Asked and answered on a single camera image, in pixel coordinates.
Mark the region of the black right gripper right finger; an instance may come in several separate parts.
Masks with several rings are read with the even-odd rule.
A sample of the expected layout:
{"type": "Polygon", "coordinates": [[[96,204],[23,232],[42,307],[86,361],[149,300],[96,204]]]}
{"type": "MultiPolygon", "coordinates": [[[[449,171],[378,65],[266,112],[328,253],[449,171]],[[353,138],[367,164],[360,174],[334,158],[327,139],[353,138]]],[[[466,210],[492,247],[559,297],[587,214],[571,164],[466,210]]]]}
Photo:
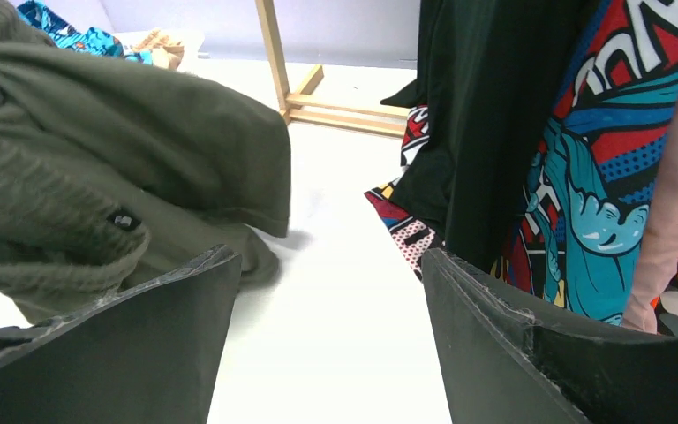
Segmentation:
{"type": "Polygon", "coordinates": [[[678,423],[678,337],[573,314],[440,249],[422,274],[454,423],[678,423]]]}

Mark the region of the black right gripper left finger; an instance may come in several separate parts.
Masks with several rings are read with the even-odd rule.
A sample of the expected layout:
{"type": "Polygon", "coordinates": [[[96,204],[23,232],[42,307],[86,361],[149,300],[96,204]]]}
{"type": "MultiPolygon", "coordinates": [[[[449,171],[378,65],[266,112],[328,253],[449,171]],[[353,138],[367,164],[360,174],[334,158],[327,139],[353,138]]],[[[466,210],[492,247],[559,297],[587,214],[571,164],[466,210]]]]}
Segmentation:
{"type": "Polygon", "coordinates": [[[0,423],[204,423],[241,257],[183,267],[31,328],[0,328],[0,423]]]}

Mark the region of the olive green shorts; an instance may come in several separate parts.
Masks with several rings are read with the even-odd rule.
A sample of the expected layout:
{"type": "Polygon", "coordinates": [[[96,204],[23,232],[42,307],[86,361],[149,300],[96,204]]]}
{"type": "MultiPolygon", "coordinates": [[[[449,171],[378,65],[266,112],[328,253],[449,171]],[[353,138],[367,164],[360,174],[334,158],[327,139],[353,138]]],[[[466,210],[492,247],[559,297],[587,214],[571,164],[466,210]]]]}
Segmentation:
{"type": "Polygon", "coordinates": [[[217,82],[60,49],[0,1],[0,292],[31,323],[224,244],[279,268],[290,219],[280,114],[217,82]]]}

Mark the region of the turquoise shark print shorts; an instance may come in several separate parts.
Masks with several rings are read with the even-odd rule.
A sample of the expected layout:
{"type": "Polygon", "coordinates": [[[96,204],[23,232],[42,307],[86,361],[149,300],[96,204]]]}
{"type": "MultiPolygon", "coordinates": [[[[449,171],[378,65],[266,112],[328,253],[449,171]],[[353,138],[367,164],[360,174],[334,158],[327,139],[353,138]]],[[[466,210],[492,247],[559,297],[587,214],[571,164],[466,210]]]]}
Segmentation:
{"type": "Polygon", "coordinates": [[[25,1],[16,9],[23,21],[46,33],[60,49],[95,56],[121,57],[142,64],[153,63],[151,53],[128,52],[115,36],[95,26],[89,27],[86,32],[81,32],[39,1],[25,1]]]}

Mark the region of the beige shorts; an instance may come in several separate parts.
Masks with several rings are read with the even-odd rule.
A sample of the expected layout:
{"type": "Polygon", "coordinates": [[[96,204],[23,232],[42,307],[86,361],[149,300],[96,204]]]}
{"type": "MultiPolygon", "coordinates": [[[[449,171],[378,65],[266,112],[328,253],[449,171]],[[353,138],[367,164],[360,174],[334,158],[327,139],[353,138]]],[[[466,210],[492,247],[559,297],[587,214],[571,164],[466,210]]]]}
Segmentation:
{"type": "Polygon", "coordinates": [[[152,64],[157,67],[176,70],[184,57],[185,46],[183,42],[169,33],[154,29],[136,44],[133,45],[134,53],[149,53],[152,64]]]}

